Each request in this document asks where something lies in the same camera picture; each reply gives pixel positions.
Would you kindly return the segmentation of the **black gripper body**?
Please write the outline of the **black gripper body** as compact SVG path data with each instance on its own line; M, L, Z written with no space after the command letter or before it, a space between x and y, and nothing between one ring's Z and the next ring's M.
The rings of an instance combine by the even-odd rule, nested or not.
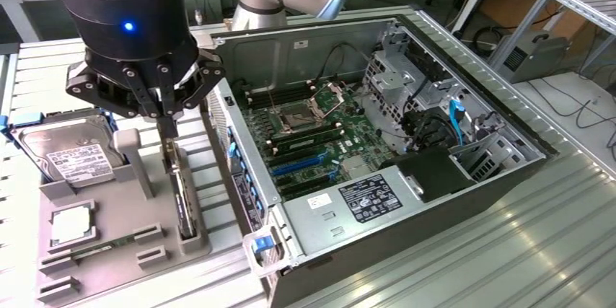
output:
M89 49L89 66L121 74L133 66L155 74L162 64L186 74L199 55L185 0L63 0Z

